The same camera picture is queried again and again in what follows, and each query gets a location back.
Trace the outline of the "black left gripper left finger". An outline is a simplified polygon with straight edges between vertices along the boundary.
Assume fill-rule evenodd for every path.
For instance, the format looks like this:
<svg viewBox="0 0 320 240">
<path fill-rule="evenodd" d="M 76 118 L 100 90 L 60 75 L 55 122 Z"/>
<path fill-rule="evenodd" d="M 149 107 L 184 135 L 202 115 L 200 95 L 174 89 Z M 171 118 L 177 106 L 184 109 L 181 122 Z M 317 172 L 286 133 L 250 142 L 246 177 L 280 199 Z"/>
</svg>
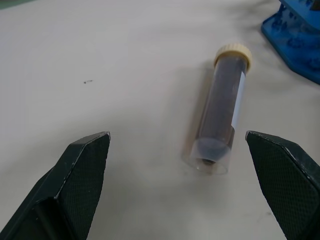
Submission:
<svg viewBox="0 0 320 240">
<path fill-rule="evenodd" d="M 98 206 L 111 136 L 71 143 L 33 186 L 0 233 L 2 240 L 85 240 Z"/>
</svg>

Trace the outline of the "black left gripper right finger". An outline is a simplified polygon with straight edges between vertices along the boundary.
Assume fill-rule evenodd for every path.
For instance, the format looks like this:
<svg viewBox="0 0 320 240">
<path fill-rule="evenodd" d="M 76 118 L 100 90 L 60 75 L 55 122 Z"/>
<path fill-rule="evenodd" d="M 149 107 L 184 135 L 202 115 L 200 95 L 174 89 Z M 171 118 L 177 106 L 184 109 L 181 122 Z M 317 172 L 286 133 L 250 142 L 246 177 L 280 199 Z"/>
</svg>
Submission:
<svg viewBox="0 0 320 240">
<path fill-rule="evenodd" d="M 320 166 L 297 143 L 247 131 L 260 189 L 288 240 L 320 238 Z"/>
</svg>

